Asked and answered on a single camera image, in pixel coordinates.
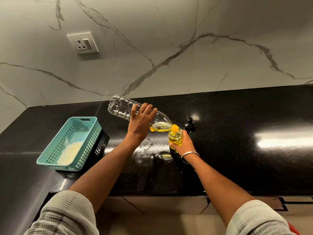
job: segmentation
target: yellow oil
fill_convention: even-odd
[[[169,131],[171,127],[172,125],[167,122],[156,122],[155,124],[152,125],[153,130],[157,132]]]
[[[177,132],[170,131],[168,132],[168,141],[174,143],[178,146],[182,145],[182,130],[179,128]]]

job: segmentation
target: bangle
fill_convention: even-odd
[[[184,156],[186,156],[186,155],[188,155],[188,154],[191,154],[191,153],[194,153],[194,154],[198,155],[198,157],[200,157],[200,154],[198,154],[197,152],[186,152],[186,153],[184,153],[184,154],[182,155],[182,161],[183,161],[184,163],[189,164],[189,162],[187,162],[186,159],[184,159]]]

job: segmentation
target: white marble backsplash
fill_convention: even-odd
[[[0,132],[28,106],[313,82],[313,0],[0,0],[0,26]]]

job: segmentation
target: electrical outlet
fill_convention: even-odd
[[[99,52],[94,38],[92,38],[91,32],[81,34],[69,34],[67,35],[67,37],[73,49],[79,55]]]

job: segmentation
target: hand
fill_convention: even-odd
[[[131,108],[131,120],[129,121],[126,138],[131,143],[139,146],[141,142],[147,137],[150,123],[157,114],[157,108],[152,110],[152,105],[144,103],[140,107],[138,114],[136,114],[137,107],[138,105],[135,104]]]
[[[170,143],[170,146],[174,148],[180,156],[184,155],[186,152],[195,152],[195,147],[193,145],[193,142],[191,141],[188,133],[186,130],[182,130],[182,145],[178,146],[174,143]],[[188,161],[188,158],[190,158],[191,155],[196,154],[187,154],[184,159]]]

